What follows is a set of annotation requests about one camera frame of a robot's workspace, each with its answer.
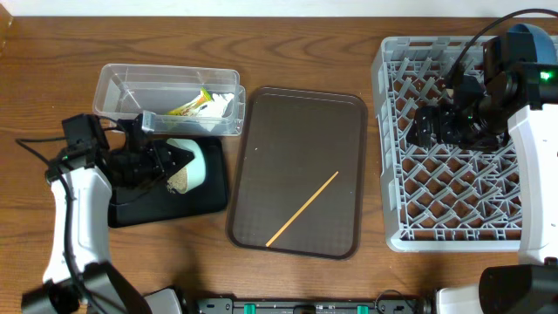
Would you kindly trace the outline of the light green bowl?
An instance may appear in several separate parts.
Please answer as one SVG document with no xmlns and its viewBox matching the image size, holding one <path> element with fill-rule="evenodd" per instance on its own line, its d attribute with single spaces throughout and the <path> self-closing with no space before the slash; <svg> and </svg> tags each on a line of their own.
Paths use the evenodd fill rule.
<svg viewBox="0 0 558 314">
<path fill-rule="evenodd" d="M 183 140 L 187 148 L 191 149 L 194 153 L 194 159 L 187 164 L 187 175 L 188 175 L 188 190 L 199 187 L 206 179 L 206 162 L 201 151 L 201 147 L 194 140 Z"/>
</svg>

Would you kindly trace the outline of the yellow green snack wrapper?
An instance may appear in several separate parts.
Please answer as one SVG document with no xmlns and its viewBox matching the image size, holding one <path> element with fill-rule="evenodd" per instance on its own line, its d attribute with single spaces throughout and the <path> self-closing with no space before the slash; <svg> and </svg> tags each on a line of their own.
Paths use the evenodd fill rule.
<svg viewBox="0 0 558 314">
<path fill-rule="evenodd" d="M 195 112 L 205 105 L 207 102 L 212 101 L 212 96 L 208 93 L 208 91 L 202 87 L 200 90 L 200 94 L 196 96 L 193 100 L 187 102 L 186 104 L 174 108 L 173 110 L 167 112 L 167 115 L 172 116 L 192 116 Z"/>
</svg>

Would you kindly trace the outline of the dark blue plate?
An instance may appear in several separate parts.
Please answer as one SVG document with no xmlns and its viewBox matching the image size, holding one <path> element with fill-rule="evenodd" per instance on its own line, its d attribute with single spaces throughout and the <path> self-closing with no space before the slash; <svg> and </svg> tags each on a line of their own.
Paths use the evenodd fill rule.
<svg viewBox="0 0 558 314">
<path fill-rule="evenodd" d="M 507 59 L 556 65 L 557 53 L 552 38 L 540 27 L 516 24 L 506 34 Z"/>
</svg>

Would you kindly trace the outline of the wooden chopstick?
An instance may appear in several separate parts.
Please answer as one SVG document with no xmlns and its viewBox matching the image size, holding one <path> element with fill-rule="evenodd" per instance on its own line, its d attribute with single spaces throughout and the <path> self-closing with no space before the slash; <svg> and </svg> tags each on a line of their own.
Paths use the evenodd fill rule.
<svg viewBox="0 0 558 314">
<path fill-rule="evenodd" d="M 265 247 L 269 248 L 277 238 L 303 213 L 303 211 L 331 184 L 338 176 L 336 171 L 310 198 L 266 241 Z"/>
</svg>

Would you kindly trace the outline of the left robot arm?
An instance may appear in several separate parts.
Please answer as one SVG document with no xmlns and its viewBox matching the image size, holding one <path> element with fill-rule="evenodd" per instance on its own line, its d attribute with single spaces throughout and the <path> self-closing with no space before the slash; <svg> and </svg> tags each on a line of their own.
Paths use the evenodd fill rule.
<svg viewBox="0 0 558 314">
<path fill-rule="evenodd" d="M 206 179 L 206 162 L 193 140 L 126 137 L 111 150 L 103 117 L 80 114 L 62 122 L 59 154 L 45 160 L 44 173 L 56 204 L 50 261 L 41 287 L 22 296 L 24 313 L 184 313 L 176 288 L 141 295 L 112 265 L 108 211 L 116 188 L 165 182 L 185 194 Z"/>
</svg>

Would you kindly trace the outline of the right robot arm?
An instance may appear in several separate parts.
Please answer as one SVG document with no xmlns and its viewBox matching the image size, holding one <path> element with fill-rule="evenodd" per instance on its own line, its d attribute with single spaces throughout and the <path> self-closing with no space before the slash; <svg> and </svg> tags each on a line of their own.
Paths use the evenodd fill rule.
<svg viewBox="0 0 558 314">
<path fill-rule="evenodd" d="M 478 283 L 444 288 L 438 313 L 557 311 L 557 52 L 540 27 L 516 24 L 483 51 L 484 80 L 454 65 L 452 103 L 419 108 L 408 143 L 494 152 L 513 143 L 522 211 L 516 265 L 485 269 Z"/>
</svg>

